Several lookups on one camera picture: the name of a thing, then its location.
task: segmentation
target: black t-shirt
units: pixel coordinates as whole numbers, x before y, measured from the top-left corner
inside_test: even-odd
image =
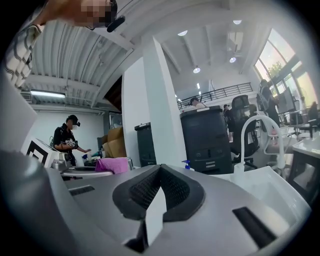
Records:
[[[64,123],[61,127],[57,127],[54,131],[53,145],[66,144],[68,141],[75,142],[76,139],[72,131],[67,131],[67,125]],[[59,150],[60,152],[66,152],[72,154],[72,149]]]

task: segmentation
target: person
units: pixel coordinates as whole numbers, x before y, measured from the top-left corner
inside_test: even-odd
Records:
[[[224,114],[224,118],[225,118],[225,121],[227,124],[227,129],[229,130],[229,133],[228,133],[229,142],[232,142],[235,126],[233,123],[232,113],[231,113],[229,107],[230,107],[230,105],[228,105],[228,104],[225,104],[223,106],[223,114]]]
[[[77,126],[80,126],[78,118],[72,114],[68,116],[65,123],[61,127],[57,127],[54,131],[53,136],[53,147],[60,151],[66,152],[69,155],[71,164],[76,166],[76,158],[72,154],[72,150],[79,150],[83,153],[88,153],[91,149],[84,150],[79,147],[78,142],[76,141],[74,134],[71,130],[75,129]]]
[[[190,100],[190,105],[194,106],[196,109],[203,109],[207,107],[205,104],[200,102],[196,97],[193,97]]]
[[[268,116],[275,121],[275,123],[280,126],[280,120],[278,116],[278,112],[276,110],[276,106],[278,105],[278,100],[274,98],[267,83],[267,80],[261,80],[261,89],[259,90],[260,98],[262,98],[262,104],[264,111],[268,114]]]
[[[46,23],[62,20],[69,25],[107,27],[117,18],[116,0],[44,0],[22,25],[4,56],[5,73],[20,88],[32,69],[32,50]]]

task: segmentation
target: pink towel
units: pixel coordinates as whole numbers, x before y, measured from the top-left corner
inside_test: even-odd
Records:
[[[112,171],[114,174],[128,171],[128,159],[126,157],[102,158],[96,162],[96,172]]]

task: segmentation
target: railing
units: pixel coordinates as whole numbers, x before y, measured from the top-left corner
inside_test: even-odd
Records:
[[[181,101],[178,101],[177,104],[178,104],[179,109],[181,110],[181,109],[184,109],[184,108],[187,108],[190,106],[190,100],[193,97],[196,97],[202,103],[205,103],[208,101],[214,101],[214,100],[226,98],[229,96],[234,96],[234,95],[239,95],[239,94],[244,94],[244,93],[249,93],[249,92],[253,92],[252,87],[251,87],[251,83],[246,82],[246,83],[232,85],[232,86],[217,89],[217,90],[208,91],[208,92],[205,92],[201,95],[195,95],[195,96],[192,96],[189,98],[185,98]]]

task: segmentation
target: black cap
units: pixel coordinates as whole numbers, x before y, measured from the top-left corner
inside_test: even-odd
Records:
[[[65,122],[68,122],[69,120],[77,122],[78,118],[74,114],[72,114],[72,115],[68,116],[68,118],[65,120]]]
[[[191,100],[190,100],[190,105],[192,105],[192,102],[194,102],[194,101],[199,101],[196,97],[193,97]]]

